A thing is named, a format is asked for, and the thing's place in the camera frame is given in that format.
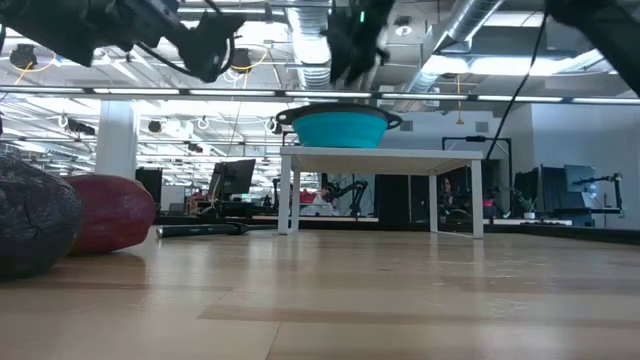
teal bowl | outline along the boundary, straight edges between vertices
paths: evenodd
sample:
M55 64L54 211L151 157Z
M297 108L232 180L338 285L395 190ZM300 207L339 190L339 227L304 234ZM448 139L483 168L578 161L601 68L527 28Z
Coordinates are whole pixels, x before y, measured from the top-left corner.
M292 126L302 146L373 149L402 118L373 106L330 103L285 110L276 121Z

silver duct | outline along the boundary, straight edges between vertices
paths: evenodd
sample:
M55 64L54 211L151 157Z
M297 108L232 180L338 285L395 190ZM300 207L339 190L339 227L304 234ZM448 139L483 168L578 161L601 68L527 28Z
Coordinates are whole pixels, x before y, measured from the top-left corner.
M289 0L289 2L317 3L317 1L313 0ZM322 54L329 53L328 46L320 35L320 32L327 27L327 9L317 7L292 7L287 9L287 16L292 29L292 45L296 64L328 65L329 61L324 58L318 58L318 61L312 62L308 60L310 58L313 59L313 54L309 53L311 51L320 57L322 57ZM305 46L305 42L308 42L307 44L314 44L314 47L319 46L322 48L313 49L310 46ZM330 76L331 70L327 67L322 69L306 68L298 70L300 87L305 90L328 89L330 86Z
M427 33L424 49L427 52L423 54L426 60L425 64L431 58L431 55L438 49L440 45L449 37L455 42L465 42L480 30L482 25L489 17L502 5L505 0L457 0L451 10L451 15L444 23L431 27ZM421 93L427 92L433 84L436 83L440 73L433 73L421 69L413 78L404 91ZM397 101L393 109L396 111L407 111L412 102Z

bean bag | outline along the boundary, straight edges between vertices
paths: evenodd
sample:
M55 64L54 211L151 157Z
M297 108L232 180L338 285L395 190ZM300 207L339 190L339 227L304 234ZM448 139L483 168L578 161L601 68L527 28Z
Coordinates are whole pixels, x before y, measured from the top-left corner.
M143 242L156 216L151 195L117 176L66 177L80 195L83 223L71 255L104 254Z
M73 246L81 216L68 183L0 155L0 280L46 272Z

white table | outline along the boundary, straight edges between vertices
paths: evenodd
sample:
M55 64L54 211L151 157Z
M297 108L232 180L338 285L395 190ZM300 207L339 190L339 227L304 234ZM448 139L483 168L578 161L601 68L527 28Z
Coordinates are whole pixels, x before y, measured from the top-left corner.
M473 237L481 239L484 236L481 166L483 155L480 151L282 147L280 155L282 156L282 178L280 182L281 201L278 209L278 233L281 235L298 231L300 223L300 196L293 196L291 228L289 228L289 201L286 199L290 197L291 171L293 171L294 190L300 189L301 172L429 176L430 230L437 232L438 185L436 177L451 170L471 165Z

red bean bag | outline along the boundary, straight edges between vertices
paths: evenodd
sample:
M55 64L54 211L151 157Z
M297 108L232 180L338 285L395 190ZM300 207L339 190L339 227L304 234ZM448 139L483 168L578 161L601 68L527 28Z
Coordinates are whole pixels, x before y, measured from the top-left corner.
M82 199L83 224L70 255L104 254L143 242L156 215L136 181L108 175L67 177Z

